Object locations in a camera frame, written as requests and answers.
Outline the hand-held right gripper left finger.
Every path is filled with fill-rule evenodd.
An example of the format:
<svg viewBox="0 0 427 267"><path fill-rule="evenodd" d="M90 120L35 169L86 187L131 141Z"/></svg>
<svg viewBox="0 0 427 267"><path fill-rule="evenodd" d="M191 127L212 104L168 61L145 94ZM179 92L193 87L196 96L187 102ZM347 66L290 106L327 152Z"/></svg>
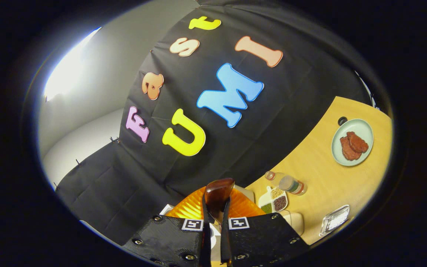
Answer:
<svg viewBox="0 0 427 267"><path fill-rule="evenodd" d="M123 248L163 267L210 267L211 230L202 187L165 215L155 214Z"/></svg>

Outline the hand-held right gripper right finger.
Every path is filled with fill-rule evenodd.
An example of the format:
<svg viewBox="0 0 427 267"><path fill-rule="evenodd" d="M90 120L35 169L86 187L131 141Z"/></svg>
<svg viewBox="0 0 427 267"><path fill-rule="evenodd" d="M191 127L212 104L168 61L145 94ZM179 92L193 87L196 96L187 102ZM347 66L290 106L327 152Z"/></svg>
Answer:
<svg viewBox="0 0 427 267"><path fill-rule="evenodd" d="M221 223L220 262L227 266L281 266L310 250L277 213L265 213L233 189Z"/></svg>

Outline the brown wooden spoon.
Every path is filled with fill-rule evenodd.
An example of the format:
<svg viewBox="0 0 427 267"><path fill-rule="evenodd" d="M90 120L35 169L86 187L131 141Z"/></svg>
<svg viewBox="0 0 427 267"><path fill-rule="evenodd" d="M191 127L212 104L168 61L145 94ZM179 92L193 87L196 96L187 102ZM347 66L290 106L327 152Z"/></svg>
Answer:
<svg viewBox="0 0 427 267"><path fill-rule="evenodd" d="M204 199L209 215L221 224L230 194L234 188L235 181L232 178L223 178L207 184L204 191Z"/></svg>

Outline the clear glass chopstick holder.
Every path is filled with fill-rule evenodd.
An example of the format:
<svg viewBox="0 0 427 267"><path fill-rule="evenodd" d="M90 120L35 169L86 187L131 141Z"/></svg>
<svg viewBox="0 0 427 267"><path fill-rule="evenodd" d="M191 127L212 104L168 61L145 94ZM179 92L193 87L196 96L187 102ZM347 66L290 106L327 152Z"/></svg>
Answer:
<svg viewBox="0 0 427 267"><path fill-rule="evenodd" d="M327 214L322 219L321 230L319 232L319 236L326 236L329 233L333 232L343 223L348 220L348 216L350 213L350 206L344 205L335 211Z"/></svg>

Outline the white divided dish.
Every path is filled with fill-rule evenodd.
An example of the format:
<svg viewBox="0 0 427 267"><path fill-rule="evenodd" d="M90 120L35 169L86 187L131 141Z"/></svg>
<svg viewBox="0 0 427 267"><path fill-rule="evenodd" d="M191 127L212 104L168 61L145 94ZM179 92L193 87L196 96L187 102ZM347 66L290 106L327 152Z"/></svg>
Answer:
<svg viewBox="0 0 427 267"><path fill-rule="evenodd" d="M272 208L273 208L273 213L275 213L276 211L274 211L274 206L273 206L274 199L273 200L271 199L271 190L274 189L274 188L271 188L270 186L267 186L266 189L267 189L267 192L264 193L259 198L259 200L258 200L258 206L261 207L262 205L264 205L266 203L271 203L272 204Z"/></svg>

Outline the white toaster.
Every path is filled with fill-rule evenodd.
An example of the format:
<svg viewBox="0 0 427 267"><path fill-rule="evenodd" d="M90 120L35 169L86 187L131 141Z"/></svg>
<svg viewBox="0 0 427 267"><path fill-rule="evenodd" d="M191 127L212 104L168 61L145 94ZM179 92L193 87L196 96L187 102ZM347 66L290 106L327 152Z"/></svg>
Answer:
<svg viewBox="0 0 427 267"><path fill-rule="evenodd" d="M241 186L235 185L234 189L238 190L239 192L241 192L242 194L244 194L250 201L252 201L253 203L255 203L255 194L253 191L245 189Z"/></svg>

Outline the clear plastic bottle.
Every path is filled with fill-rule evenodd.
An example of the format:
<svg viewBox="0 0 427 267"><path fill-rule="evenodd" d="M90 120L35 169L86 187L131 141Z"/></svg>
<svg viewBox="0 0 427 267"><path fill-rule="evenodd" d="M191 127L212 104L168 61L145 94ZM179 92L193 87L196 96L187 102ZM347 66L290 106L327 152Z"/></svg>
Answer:
<svg viewBox="0 0 427 267"><path fill-rule="evenodd" d="M293 195L304 195L307 190L305 183L282 172L266 171L264 178L271 183L273 188L289 192Z"/></svg>

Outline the red meat slice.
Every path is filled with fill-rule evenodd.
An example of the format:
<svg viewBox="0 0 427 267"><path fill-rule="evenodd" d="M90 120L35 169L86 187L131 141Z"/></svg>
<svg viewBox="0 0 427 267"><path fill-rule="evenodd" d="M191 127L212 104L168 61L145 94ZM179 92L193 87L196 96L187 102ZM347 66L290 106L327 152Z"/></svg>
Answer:
<svg viewBox="0 0 427 267"><path fill-rule="evenodd" d="M348 137L341 137L340 142L342 146L342 154L345 159L347 159L348 161L353 161L361 157L361 152L356 152L352 149Z"/></svg>
<svg viewBox="0 0 427 267"><path fill-rule="evenodd" d="M365 153L369 149L369 145L361 139L355 132L346 132L346 136L349 140L349 145L354 152Z"/></svg>

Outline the pale green plate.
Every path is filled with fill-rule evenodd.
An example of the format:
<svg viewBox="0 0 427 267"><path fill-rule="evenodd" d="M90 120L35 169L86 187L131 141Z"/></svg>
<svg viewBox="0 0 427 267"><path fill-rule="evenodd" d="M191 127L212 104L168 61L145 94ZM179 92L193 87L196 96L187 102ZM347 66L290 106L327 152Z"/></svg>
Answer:
<svg viewBox="0 0 427 267"><path fill-rule="evenodd" d="M369 148L366 152L361 153L358 159L349 160L343 154L341 138L346 137L347 132L354 132L359 138L363 139ZM331 142L331 153L335 161L342 166L356 166L361 164L369 156L374 144L374 136L371 126L362 119L352 119L343 123L336 133Z"/></svg>

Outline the black backdrop cloth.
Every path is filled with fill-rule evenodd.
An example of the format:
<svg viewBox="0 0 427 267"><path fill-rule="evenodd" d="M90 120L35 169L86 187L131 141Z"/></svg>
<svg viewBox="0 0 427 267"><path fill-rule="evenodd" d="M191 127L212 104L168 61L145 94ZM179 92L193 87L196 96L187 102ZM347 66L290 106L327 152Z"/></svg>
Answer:
<svg viewBox="0 0 427 267"><path fill-rule="evenodd" d="M255 194L266 171L307 186L286 192L301 238L314 247L351 223L376 196L389 166L393 126L384 86L346 41L273 0L195 0L132 72L119 133L54 188L77 220L124 245L166 205L232 178ZM373 131L369 156L338 164L331 142L342 116ZM348 220L319 236L325 215Z"/></svg>

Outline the large ceiling light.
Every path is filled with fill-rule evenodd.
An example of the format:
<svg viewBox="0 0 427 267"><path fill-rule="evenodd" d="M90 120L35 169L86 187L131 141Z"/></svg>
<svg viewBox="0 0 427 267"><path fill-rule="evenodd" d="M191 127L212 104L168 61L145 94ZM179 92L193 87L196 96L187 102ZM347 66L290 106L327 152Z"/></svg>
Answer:
<svg viewBox="0 0 427 267"><path fill-rule="evenodd" d="M98 27L67 52L54 67L44 86L45 101L67 93L77 83L82 65L82 54L90 40L102 29Z"/></svg>

